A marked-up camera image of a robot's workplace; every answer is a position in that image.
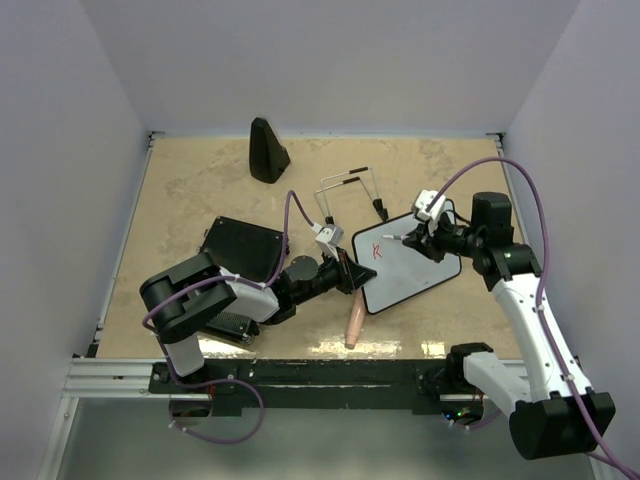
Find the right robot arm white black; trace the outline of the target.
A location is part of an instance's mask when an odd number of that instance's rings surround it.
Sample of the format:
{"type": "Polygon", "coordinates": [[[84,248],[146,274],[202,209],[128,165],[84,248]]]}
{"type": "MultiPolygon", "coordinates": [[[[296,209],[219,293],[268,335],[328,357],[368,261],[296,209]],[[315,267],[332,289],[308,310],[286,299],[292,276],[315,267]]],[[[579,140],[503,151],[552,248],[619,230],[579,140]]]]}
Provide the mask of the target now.
{"type": "Polygon", "coordinates": [[[527,377],[510,371],[487,344],[468,343],[450,349],[434,386],[488,395],[527,460],[592,453],[615,405],[610,394],[593,389],[562,339],[536,256],[514,240],[508,196],[475,194],[467,225],[453,222],[445,201],[436,191],[421,191],[412,206],[418,224],[402,243],[435,262],[448,254],[471,260],[511,323],[527,377]]]}

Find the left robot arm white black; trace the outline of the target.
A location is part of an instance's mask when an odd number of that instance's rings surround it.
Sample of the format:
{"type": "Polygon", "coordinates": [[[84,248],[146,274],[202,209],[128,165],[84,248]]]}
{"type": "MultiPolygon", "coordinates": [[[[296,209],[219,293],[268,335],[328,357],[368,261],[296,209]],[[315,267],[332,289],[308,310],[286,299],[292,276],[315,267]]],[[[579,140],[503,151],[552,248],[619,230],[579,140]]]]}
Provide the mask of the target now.
{"type": "Polygon", "coordinates": [[[342,248],[324,254],[321,263],[298,256],[267,283],[243,278],[200,253],[149,278],[139,293],[147,308],[144,324],[153,329],[173,366],[173,382],[185,392],[196,392],[207,380],[197,334],[210,321],[242,317],[276,325],[317,296],[332,289],[350,294],[376,276],[342,248]]]}

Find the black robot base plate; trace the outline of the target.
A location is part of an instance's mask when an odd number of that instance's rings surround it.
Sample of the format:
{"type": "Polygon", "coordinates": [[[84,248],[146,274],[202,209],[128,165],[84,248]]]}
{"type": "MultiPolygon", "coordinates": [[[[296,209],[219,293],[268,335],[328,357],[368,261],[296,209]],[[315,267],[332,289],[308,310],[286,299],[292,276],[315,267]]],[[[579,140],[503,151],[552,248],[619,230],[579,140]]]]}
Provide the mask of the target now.
{"type": "Polygon", "coordinates": [[[489,398],[449,381],[443,360],[208,359],[205,371],[181,387],[163,362],[152,366],[149,390],[168,395],[180,416],[239,416],[258,406],[254,387],[269,409],[405,410],[476,422],[496,411],[489,398]]]}

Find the white whiteboard black frame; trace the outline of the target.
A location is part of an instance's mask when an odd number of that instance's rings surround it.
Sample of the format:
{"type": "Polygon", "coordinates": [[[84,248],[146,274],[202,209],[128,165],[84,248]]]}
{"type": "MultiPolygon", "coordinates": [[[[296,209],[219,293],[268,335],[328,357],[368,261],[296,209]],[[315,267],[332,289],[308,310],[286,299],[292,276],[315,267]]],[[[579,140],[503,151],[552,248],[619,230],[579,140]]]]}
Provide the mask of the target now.
{"type": "Polygon", "coordinates": [[[355,260],[377,276],[363,287],[366,311],[379,314],[460,275],[459,257],[447,254],[440,263],[382,235],[405,235],[418,221],[411,213],[362,229],[352,236],[355,260]]]}

